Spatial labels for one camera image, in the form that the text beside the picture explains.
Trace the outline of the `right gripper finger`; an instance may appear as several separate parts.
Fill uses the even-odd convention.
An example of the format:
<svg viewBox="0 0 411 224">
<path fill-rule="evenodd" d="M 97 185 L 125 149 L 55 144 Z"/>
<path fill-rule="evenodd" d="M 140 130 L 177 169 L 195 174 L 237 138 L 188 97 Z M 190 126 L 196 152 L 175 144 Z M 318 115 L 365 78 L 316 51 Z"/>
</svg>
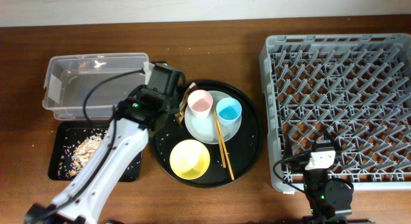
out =
<svg viewBox="0 0 411 224">
<path fill-rule="evenodd" d="M 289 138 L 288 133 L 284 133 L 284 154 L 283 154 L 283 158 L 287 159 L 289 157 L 293 157 L 292 142 Z"/>
<path fill-rule="evenodd" d="M 342 152 L 341 145 L 339 145 L 339 143 L 337 143 L 336 140 L 334 140 L 334 138 L 327 130 L 324 131 L 324 140 L 328 141 L 328 144 L 331 145 L 336 152 Z"/>
</svg>

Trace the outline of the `gold brown snack wrapper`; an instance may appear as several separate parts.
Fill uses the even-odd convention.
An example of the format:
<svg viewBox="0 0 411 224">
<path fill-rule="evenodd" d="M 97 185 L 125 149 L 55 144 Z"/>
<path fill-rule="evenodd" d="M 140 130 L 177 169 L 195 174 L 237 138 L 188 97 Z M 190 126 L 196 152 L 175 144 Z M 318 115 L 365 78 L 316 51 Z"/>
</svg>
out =
<svg viewBox="0 0 411 224">
<path fill-rule="evenodd" d="M 179 111 L 175 114 L 175 120 L 180 126 L 182 126 L 182 120 L 184 119 L 184 116 L 185 116 L 185 110 L 188 105 L 188 97 L 195 90 L 198 90 L 198 86 L 196 85 L 195 82 L 193 82 L 186 89 L 183 95 L 182 101 L 180 102 L 180 105 L 179 105 Z"/>
</svg>

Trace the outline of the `pink cup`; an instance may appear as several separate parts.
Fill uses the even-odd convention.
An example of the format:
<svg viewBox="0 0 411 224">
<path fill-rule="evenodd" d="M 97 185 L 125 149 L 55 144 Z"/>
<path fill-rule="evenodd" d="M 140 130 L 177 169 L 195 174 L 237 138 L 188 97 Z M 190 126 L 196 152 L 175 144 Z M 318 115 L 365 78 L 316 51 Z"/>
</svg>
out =
<svg viewBox="0 0 411 224">
<path fill-rule="evenodd" d="M 188 107 L 196 118 L 205 119 L 213 106 L 213 97 L 206 90 L 195 90 L 188 97 Z"/>
</svg>

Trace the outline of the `blue cup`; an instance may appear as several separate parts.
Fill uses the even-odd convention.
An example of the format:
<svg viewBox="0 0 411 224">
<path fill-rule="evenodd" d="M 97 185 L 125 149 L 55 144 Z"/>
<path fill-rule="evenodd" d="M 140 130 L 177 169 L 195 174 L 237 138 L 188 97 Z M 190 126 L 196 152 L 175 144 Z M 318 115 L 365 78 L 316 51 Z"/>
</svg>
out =
<svg viewBox="0 0 411 224">
<path fill-rule="evenodd" d="M 216 112 L 218 120 L 223 126 L 231 126 L 241 116 L 242 107 L 238 100 L 224 98 L 217 103 Z"/>
</svg>

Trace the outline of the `yellow bowl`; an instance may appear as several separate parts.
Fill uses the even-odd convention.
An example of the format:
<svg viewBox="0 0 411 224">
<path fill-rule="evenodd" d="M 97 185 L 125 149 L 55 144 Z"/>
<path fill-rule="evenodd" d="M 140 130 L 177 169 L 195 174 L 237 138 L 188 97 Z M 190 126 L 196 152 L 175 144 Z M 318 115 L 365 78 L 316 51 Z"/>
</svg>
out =
<svg viewBox="0 0 411 224">
<path fill-rule="evenodd" d="M 206 146 L 194 139 L 179 142 L 170 153 L 171 170 L 184 180 L 200 178 L 208 170 L 210 160 Z"/>
</svg>

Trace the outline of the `food scraps pile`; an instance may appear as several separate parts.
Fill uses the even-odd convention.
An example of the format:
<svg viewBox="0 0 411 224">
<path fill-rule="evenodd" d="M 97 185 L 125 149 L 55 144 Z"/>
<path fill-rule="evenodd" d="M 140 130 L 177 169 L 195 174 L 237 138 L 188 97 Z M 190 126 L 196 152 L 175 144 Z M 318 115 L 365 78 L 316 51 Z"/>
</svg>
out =
<svg viewBox="0 0 411 224">
<path fill-rule="evenodd" d="M 58 157 L 57 178 L 72 180 L 86 166 L 107 133 L 102 128 L 70 128 Z"/>
</svg>

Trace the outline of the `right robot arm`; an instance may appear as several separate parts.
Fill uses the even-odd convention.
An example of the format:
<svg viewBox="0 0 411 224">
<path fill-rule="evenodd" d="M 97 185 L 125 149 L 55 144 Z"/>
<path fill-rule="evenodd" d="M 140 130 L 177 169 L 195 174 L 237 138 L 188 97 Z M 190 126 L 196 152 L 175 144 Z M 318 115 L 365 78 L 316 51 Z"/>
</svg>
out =
<svg viewBox="0 0 411 224">
<path fill-rule="evenodd" d="M 354 185 L 341 178 L 329 178 L 328 172 L 340 162 L 342 147 L 328 132 L 315 141 L 311 150 L 301 154 L 292 152 L 292 142 L 284 134 L 283 163 L 291 172 L 302 173 L 302 192 L 308 199 L 311 214 L 302 218 L 303 223 L 348 223 L 352 214 Z"/>
</svg>

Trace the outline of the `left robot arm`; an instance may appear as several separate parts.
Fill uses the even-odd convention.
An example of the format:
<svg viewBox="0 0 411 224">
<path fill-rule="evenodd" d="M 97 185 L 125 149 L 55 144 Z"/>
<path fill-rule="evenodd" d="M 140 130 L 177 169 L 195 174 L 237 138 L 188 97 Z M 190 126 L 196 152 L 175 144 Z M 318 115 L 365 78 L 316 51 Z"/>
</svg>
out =
<svg viewBox="0 0 411 224">
<path fill-rule="evenodd" d="M 179 111 L 180 70 L 162 63 L 145 63 L 145 83 L 112 109 L 110 125 L 86 166 L 48 207 L 33 204 L 25 223 L 97 223 L 123 172 L 141 153 L 151 132 L 161 129 Z"/>
</svg>

